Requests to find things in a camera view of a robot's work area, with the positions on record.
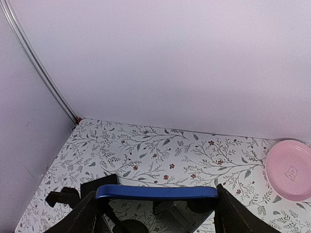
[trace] leaf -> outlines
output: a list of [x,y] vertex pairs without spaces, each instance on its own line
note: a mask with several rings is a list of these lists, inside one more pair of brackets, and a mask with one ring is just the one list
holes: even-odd
[[130,173],[131,173],[131,171],[128,171],[128,172],[124,173],[123,177],[127,177]]
[[245,173],[244,179],[245,179],[246,177],[249,177],[249,175],[250,175],[251,173],[252,173],[251,170],[247,170],[246,173]]
[[274,199],[274,201],[272,203],[277,203],[278,201],[282,200],[281,197],[279,196],[276,196],[276,198]]
[[214,184],[215,184],[215,186],[218,185],[218,178],[214,179]]
[[248,162],[242,157],[242,162],[248,164]]
[[170,140],[169,140],[169,139],[166,139],[165,142],[163,143],[163,146],[166,145],[166,144],[168,144],[169,142],[170,142]]
[[147,153],[141,154],[141,155],[139,156],[139,158],[141,159],[141,158],[145,157],[146,154],[147,154]]
[[91,163],[89,166],[95,166],[96,165],[96,163],[95,162],[93,162],[93,163]]
[[300,208],[302,208],[302,209],[306,210],[306,208],[305,208],[302,204],[300,204],[300,203],[296,203],[296,205],[298,205]]
[[193,134],[193,137],[195,140],[199,140],[199,137],[197,135]]

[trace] wall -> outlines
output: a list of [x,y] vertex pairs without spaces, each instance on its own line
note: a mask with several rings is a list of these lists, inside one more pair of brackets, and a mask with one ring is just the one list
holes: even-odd
[[11,233],[73,125],[1,9],[0,65],[0,232]]
[[83,117],[311,140],[311,2],[12,0]]

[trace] floral tablecloth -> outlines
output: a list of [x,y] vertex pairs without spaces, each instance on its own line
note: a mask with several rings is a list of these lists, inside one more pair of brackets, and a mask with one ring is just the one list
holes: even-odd
[[[267,183],[265,158],[275,143],[83,119],[43,178],[17,232],[43,232],[70,212],[65,204],[57,203],[51,208],[44,201],[49,192],[60,191],[64,186],[79,190],[81,183],[116,173],[123,185],[222,183],[252,213],[281,232],[311,233],[311,200],[283,200]],[[135,213],[136,219],[146,221],[143,210]],[[147,227],[151,233],[170,232],[160,228],[156,219],[151,219]],[[197,232],[215,232],[212,216]]]

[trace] plate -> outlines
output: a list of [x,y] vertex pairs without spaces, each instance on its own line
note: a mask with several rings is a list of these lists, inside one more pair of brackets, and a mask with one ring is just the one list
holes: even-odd
[[303,201],[311,197],[311,149],[285,140],[273,146],[266,160],[267,179],[282,198]]

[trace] blue plastic object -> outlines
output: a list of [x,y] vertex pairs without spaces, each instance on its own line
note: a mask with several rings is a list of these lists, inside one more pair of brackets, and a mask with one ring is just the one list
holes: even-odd
[[106,184],[97,189],[97,200],[190,200],[198,198],[217,198],[218,192],[213,187],[139,187]]

